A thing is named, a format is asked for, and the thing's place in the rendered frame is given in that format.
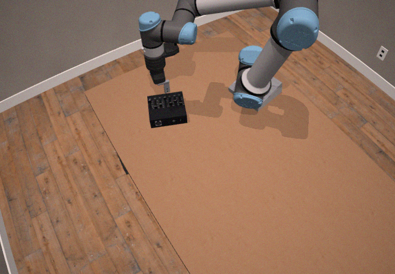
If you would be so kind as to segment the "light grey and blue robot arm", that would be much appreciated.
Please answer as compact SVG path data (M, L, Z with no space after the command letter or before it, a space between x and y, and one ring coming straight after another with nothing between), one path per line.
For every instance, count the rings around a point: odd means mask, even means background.
M244 108L259 108L271 89L271 79L291 53L315 43L319 33L318 3L319 0L178 0L171 21L161 20L156 12L146 12L139 17L139 31L147 49L158 48L163 42L192 45L198 31L194 23L197 16L270 6L279 9L264 48L247 46L239 52L233 100Z

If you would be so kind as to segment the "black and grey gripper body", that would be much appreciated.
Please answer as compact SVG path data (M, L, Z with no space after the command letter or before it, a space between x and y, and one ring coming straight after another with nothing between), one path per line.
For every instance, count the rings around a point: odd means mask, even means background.
M160 48L156 49L147 49L145 47L141 49L144 52L146 68L150 71L150 76L154 84L164 83L166 81L164 74L165 58L179 53L177 43L164 43Z

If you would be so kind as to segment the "black lighting desk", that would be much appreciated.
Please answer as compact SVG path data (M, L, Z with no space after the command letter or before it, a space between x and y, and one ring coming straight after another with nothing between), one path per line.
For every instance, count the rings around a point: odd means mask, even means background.
M187 123L182 91L147 96L147 100L151 128Z

